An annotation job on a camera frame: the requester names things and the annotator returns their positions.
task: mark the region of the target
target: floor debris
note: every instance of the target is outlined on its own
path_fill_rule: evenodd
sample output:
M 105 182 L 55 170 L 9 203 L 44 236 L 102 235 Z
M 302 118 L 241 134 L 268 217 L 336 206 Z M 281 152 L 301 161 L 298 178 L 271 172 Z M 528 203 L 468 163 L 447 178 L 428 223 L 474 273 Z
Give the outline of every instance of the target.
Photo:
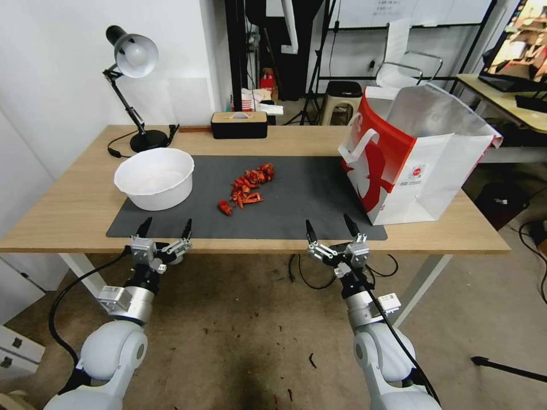
M 309 362 L 312 364 L 313 368 L 317 368 L 317 366 L 316 366 L 315 363 L 313 362 L 312 357 L 313 357 L 313 353 L 310 354 L 308 360 L 309 360 Z

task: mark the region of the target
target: desk lamp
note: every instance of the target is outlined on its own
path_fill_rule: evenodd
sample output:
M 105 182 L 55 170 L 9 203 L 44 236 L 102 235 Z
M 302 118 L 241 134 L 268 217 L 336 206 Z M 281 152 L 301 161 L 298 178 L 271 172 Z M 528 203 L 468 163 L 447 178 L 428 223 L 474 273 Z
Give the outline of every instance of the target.
M 144 129 L 144 121 L 135 108 L 129 106 L 116 85 L 121 76 L 141 78 L 151 73 L 158 62 L 158 48 L 152 40 L 139 34 L 127 34 L 119 26 L 107 28 L 107 39 L 114 46 L 116 64 L 103 71 L 112 88 L 124 104 L 127 114 L 135 123 L 138 133 L 131 138 L 130 146 L 135 152 L 168 145 L 167 135 L 158 130 Z

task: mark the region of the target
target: monitor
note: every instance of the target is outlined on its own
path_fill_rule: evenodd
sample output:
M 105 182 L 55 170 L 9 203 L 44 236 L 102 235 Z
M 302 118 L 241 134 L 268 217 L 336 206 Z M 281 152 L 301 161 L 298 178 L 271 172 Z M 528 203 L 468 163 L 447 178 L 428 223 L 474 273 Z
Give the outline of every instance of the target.
M 547 80 L 547 0 L 521 0 L 479 79 L 501 91 L 537 91 Z

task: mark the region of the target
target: whiteboard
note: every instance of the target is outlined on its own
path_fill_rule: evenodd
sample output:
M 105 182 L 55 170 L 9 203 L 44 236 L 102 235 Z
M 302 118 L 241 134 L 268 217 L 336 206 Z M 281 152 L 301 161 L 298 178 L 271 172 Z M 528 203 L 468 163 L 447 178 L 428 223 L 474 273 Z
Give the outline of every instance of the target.
M 478 24 L 491 0 L 337 0 L 330 28 L 338 17 L 340 28 L 385 27 L 410 17 L 413 26 Z

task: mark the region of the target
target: stool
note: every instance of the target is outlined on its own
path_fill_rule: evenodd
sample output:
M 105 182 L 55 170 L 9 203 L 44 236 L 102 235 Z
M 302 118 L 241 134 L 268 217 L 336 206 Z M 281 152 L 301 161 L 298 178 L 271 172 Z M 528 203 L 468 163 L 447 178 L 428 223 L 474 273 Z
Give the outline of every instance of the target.
M 357 111 L 361 103 L 363 90 L 355 81 L 329 81 L 326 86 L 325 100 L 321 107 L 321 125 L 330 125 L 335 107 L 351 105 L 353 112 Z
M 25 400 L 28 394 L 22 390 L 16 390 L 8 394 L 0 393 L 0 408 L 6 410 L 36 410 Z

